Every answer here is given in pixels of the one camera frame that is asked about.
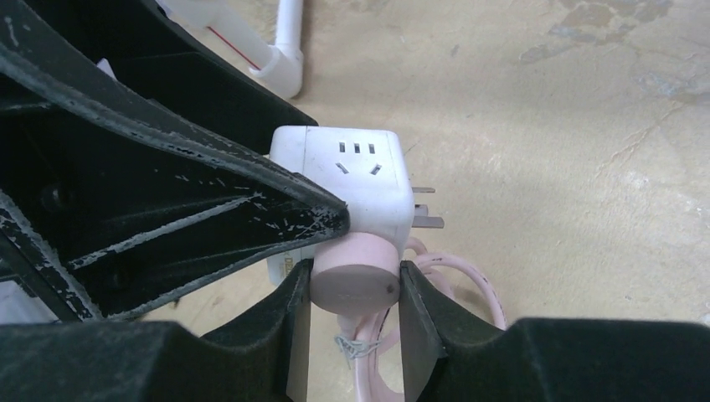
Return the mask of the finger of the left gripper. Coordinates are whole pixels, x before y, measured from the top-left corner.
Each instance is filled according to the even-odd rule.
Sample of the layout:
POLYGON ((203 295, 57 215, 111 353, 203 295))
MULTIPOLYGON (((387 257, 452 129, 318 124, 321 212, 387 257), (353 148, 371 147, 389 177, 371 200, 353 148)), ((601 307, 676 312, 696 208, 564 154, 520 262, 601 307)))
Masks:
POLYGON ((30 1, 93 62, 147 100, 259 154, 280 126, 316 120, 237 70, 167 17, 155 1, 30 1))
POLYGON ((28 2, 1 4, 3 281, 120 320, 347 232, 342 200, 143 98, 28 2))

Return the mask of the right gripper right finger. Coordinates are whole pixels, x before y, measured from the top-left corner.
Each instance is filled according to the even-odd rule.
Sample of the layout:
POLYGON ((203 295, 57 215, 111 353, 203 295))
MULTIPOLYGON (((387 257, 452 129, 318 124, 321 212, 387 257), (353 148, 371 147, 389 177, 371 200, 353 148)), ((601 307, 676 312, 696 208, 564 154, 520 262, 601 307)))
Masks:
POLYGON ((408 401, 706 401, 709 329, 690 322, 523 318, 505 330, 401 265, 408 401))

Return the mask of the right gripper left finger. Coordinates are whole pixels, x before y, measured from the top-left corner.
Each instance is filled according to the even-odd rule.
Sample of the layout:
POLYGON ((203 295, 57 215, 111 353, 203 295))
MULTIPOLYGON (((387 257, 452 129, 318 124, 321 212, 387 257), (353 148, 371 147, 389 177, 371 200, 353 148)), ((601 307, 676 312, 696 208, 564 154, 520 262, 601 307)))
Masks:
POLYGON ((303 401, 312 263, 203 336, 176 322, 1 329, 4 401, 303 401))

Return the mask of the pink plug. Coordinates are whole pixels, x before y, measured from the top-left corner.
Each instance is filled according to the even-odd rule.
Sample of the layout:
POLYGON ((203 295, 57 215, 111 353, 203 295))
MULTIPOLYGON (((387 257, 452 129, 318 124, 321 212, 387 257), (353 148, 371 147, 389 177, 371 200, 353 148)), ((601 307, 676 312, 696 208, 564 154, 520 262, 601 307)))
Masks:
POLYGON ((381 312, 399 300, 399 251, 375 234, 350 233, 315 248, 311 301, 346 317, 381 312))

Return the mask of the white cube socket adapter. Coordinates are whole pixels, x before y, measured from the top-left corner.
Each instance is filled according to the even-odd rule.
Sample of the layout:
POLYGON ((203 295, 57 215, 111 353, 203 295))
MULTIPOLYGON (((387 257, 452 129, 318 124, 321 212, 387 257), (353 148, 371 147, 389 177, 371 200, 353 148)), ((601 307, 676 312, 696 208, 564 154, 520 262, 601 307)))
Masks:
POLYGON ((404 151, 392 131, 327 126, 281 126, 270 160, 299 173, 344 201, 350 230, 387 240, 402 254, 413 228, 441 229, 417 193, 434 193, 409 180, 404 151))

